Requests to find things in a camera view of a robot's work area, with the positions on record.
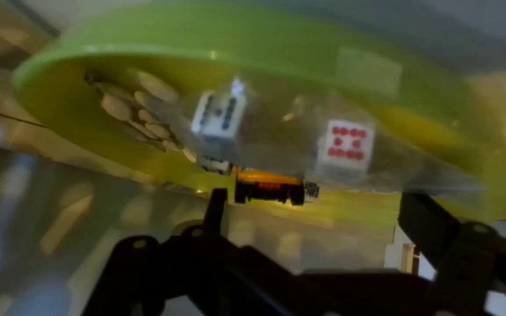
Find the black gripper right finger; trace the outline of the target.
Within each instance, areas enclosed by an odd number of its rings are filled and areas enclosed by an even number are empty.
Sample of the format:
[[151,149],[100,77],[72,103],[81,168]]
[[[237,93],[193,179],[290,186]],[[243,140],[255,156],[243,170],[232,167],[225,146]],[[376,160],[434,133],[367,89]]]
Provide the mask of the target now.
[[432,314],[487,316],[487,293],[506,295],[506,237],[490,225],[461,221],[424,193],[403,195],[397,221],[436,268]]

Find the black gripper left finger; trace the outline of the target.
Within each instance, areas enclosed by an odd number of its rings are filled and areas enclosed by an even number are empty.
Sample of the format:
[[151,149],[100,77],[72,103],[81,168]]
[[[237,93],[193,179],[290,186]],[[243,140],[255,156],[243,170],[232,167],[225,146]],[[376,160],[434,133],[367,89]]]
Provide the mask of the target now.
[[206,316],[297,316],[295,277],[222,235],[225,205],[227,191],[215,189],[204,219],[181,233],[116,242],[81,316],[164,316],[179,297]]

